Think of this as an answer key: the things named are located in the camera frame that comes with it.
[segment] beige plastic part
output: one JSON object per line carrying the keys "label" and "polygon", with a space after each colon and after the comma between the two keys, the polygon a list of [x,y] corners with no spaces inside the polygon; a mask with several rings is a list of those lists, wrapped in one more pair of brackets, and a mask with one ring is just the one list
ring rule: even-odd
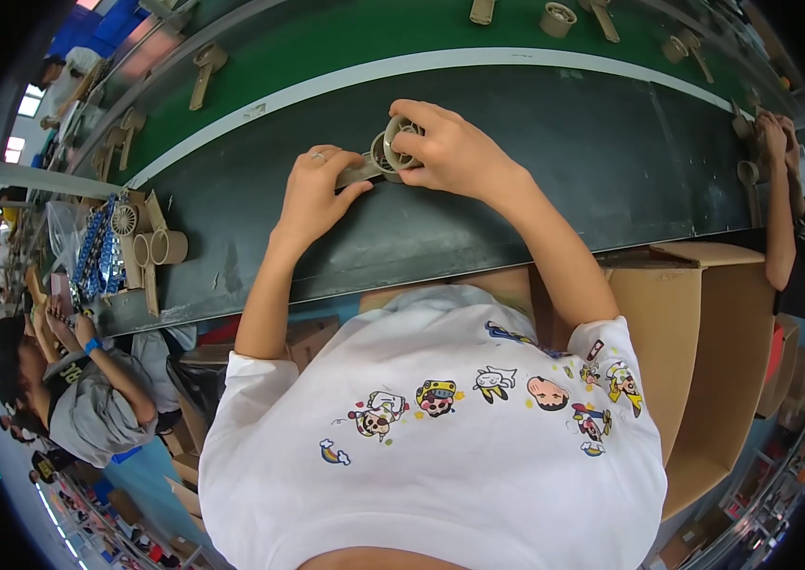
{"label": "beige plastic part", "polygon": [[382,172],[374,164],[374,160],[371,157],[370,152],[365,152],[362,154],[362,156],[364,157],[363,165],[357,168],[349,167],[340,172],[340,175],[336,178],[336,190],[339,188],[345,188],[354,182],[365,181],[375,176],[384,174],[384,172]]}
{"label": "beige plastic part", "polygon": [[187,257],[187,236],[171,230],[155,232],[149,243],[149,257],[157,266],[180,264]]}
{"label": "beige plastic part", "polygon": [[112,215],[112,231],[118,235],[149,232],[152,220],[143,204],[118,204]]}
{"label": "beige plastic part", "polygon": [[472,12],[469,19],[476,24],[487,26],[494,15],[494,4],[497,0],[472,0]]}
{"label": "beige plastic part", "polygon": [[139,267],[148,267],[152,265],[152,259],[149,255],[149,243],[152,240],[152,234],[136,234],[133,236],[133,260]]}
{"label": "beige plastic part", "polygon": [[159,197],[155,195],[155,190],[149,192],[149,198],[146,198],[146,211],[149,213],[149,219],[152,221],[152,230],[154,232],[168,229],[168,223],[165,222],[165,216],[161,213]]}
{"label": "beige plastic part", "polygon": [[200,75],[193,86],[193,95],[190,97],[190,110],[195,111],[203,107],[203,98],[206,96],[206,87],[209,86],[209,77],[222,68],[228,61],[228,54],[218,47],[215,42],[209,42],[201,47],[193,62],[200,68]]}
{"label": "beige plastic part", "polygon": [[744,184],[747,191],[748,208],[750,209],[750,227],[759,228],[763,225],[760,213],[760,201],[757,199],[755,184],[760,179],[760,169],[751,161],[738,163],[738,180]]}
{"label": "beige plastic part", "polygon": [[135,239],[132,235],[121,236],[121,256],[123,257],[123,267],[127,270],[128,289],[142,289],[142,267],[136,263],[136,256],[133,252]]}
{"label": "beige plastic part", "polygon": [[406,119],[402,115],[397,115],[389,120],[387,129],[383,131],[383,156],[394,171],[401,171],[407,168],[421,166],[418,159],[408,154],[401,154],[393,150],[393,139],[400,132],[410,132],[416,135],[423,135],[424,129]]}
{"label": "beige plastic part", "polygon": [[577,14],[573,10],[563,4],[549,2],[545,4],[545,11],[542,12],[538,26],[552,38],[563,38],[576,22]]}
{"label": "beige plastic part", "polygon": [[611,0],[579,0],[579,6],[596,15],[598,24],[602,27],[602,31],[605,32],[605,39],[609,42],[617,43],[621,41],[621,37],[617,34],[615,25],[605,8],[610,2]]}
{"label": "beige plastic part", "polygon": [[671,63],[678,63],[691,54],[684,42],[679,40],[677,36],[669,36],[669,39],[662,44],[662,53]]}
{"label": "beige plastic part", "polygon": [[146,126],[146,116],[133,107],[127,109],[121,121],[121,128],[126,131],[121,151],[121,164],[118,169],[125,171],[130,163],[130,147],[133,144],[133,136]]}
{"label": "beige plastic part", "polygon": [[155,265],[148,264],[142,273],[142,287],[146,290],[146,309],[152,316],[159,315],[159,292],[155,286]]}
{"label": "beige plastic part", "polygon": [[697,35],[691,30],[685,29],[678,34],[678,39],[684,42],[684,45],[687,46],[691,53],[693,53],[693,57],[697,59],[697,63],[700,64],[700,69],[703,70],[703,74],[706,76],[707,83],[715,83],[715,81],[712,79],[710,69],[706,67],[706,61],[703,60],[703,54],[700,52],[701,43],[700,39],[697,38]]}

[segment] brown cardboard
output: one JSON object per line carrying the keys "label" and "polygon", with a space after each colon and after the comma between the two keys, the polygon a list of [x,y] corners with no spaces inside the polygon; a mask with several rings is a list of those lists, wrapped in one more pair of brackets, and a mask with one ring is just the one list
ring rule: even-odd
{"label": "brown cardboard", "polygon": [[663,520],[731,471],[760,399],[773,336],[762,254],[734,245],[652,245],[603,261],[627,319],[669,491]]}
{"label": "brown cardboard", "polygon": [[297,365],[298,373],[304,372],[339,329],[340,318],[336,315],[291,324],[285,335],[284,358]]}
{"label": "brown cardboard", "polygon": [[187,509],[187,512],[193,516],[198,516],[202,519],[203,513],[200,512],[200,495],[187,489],[170,477],[166,476],[165,481],[168,482],[168,485],[171,487],[171,492],[174,493],[174,496],[177,497],[177,500],[180,501],[183,508]]}
{"label": "brown cardboard", "polygon": [[187,430],[190,431],[193,449],[196,450],[197,455],[199,455],[203,452],[203,441],[206,440],[206,431],[209,429],[209,426],[206,425],[206,420],[197,413],[193,405],[191,405],[184,396],[178,394],[177,397],[180,400],[180,416],[187,425]]}
{"label": "brown cardboard", "polygon": [[788,396],[799,399],[805,394],[805,347],[798,347],[796,353],[795,369],[792,372],[792,383],[789,385]]}
{"label": "brown cardboard", "polygon": [[163,435],[161,438],[165,440],[165,445],[168,446],[168,452],[171,456],[196,450],[196,445],[193,443],[190,429],[187,428],[187,422],[184,418],[180,418],[178,422],[174,424],[171,428],[171,433]]}
{"label": "brown cardboard", "polygon": [[124,523],[134,525],[142,520],[142,512],[123,489],[115,489],[108,493],[108,502],[118,512]]}
{"label": "brown cardboard", "polygon": [[763,384],[763,392],[760,395],[760,401],[757,402],[757,413],[765,418],[772,416],[788,395],[798,353],[798,323],[787,314],[778,314],[776,323],[783,328],[783,354],[779,361],[779,368]]}
{"label": "brown cardboard", "polygon": [[171,465],[183,481],[194,487],[200,484],[200,456],[182,453],[171,458]]}

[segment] cartoon character face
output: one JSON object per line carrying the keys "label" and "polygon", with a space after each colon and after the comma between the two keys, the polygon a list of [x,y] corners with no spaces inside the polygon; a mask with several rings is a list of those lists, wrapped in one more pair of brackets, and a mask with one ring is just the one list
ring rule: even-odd
{"label": "cartoon character face", "polygon": [[432,418],[442,416],[454,408],[456,384],[445,380],[426,380],[415,391],[418,407],[428,412]]}
{"label": "cartoon character face", "polygon": [[566,388],[538,376],[529,379],[526,389],[538,402],[538,407],[547,411],[563,408],[570,399],[570,392]]}

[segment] blue crate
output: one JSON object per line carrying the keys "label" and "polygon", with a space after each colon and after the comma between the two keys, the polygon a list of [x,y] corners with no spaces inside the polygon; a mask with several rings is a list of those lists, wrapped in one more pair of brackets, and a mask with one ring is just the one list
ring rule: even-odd
{"label": "blue crate", "polygon": [[137,451],[139,451],[141,449],[142,449],[142,446],[138,445],[138,446],[134,447],[133,449],[127,451],[126,453],[118,453],[117,455],[112,455],[112,462],[117,463],[118,465],[120,465],[121,463],[125,462],[128,457],[130,457],[131,455],[134,455],[134,453],[136,453]]}

